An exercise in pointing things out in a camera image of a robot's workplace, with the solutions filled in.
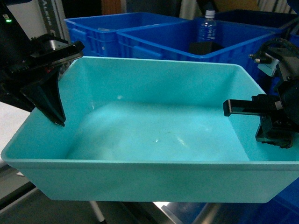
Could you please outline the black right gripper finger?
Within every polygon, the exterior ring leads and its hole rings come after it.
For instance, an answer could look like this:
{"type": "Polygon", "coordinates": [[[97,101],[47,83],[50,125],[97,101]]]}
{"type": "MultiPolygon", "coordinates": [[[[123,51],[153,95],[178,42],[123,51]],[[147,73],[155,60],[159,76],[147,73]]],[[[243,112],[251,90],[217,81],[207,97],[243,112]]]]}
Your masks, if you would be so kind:
{"type": "Polygon", "coordinates": [[[258,102],[228,99],[223,103],[224,116],[232,114],[259,116],[266,114],[266,108],[258,102]]]}
{"type": "Polygon", "coordinates": [[[291,132],[282,130],[270,130],[266,132],[263,130],[261,124],[258,127],[255,139],[262,144],[266,143],[284,149],[289,149],[293,146],[293,136],[291,132]]]}

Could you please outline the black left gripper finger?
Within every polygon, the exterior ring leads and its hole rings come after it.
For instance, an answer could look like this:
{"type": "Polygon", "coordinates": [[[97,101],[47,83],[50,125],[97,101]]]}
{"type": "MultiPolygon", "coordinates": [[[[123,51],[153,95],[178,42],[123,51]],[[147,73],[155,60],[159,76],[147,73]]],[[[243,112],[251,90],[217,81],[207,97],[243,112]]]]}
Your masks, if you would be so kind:
{"type": "Polygon", "coordinates": [[[24,85],[21,93],[51,122],[64,127],[66,117],[59,94],[59,73],[60,69],[45,71],[44,76],[24,85]]]}
{"type": "Polygon", "coordinates": [[[33,58],[34,68],[54,68],[83,56],[84,44],[76,41],[33,58]]]}

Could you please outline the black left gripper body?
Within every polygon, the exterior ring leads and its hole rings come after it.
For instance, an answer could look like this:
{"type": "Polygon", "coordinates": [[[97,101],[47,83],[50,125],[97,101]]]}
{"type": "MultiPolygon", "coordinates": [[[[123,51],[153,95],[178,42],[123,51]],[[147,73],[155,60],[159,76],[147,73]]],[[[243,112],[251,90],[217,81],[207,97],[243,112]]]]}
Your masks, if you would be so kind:
{"type": "Polygon", "coordinates": [[[26,34],[0,35],[0,92],[21,93],[21,88],[44,76],[45,71],[54,68],[34,68],[33,58],[55,50],[68,41],[44,34],[29,39],[26,34]]]}

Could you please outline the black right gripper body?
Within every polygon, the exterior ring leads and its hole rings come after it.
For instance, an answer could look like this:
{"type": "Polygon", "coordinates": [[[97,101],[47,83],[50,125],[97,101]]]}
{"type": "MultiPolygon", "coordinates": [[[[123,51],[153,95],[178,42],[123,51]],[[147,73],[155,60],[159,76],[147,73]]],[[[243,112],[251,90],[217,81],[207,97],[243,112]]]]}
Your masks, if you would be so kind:
{"type": "Polygon", "coordinates": [[[269,49],[256,52],[278,59],[277,71],[274,77],[279,81],[273,87],[279,99],[274,101],[276,110],[261,118],[264,131],[282,130],[297,131],[299,129],[299,57],[287,49],[269,49]]]}

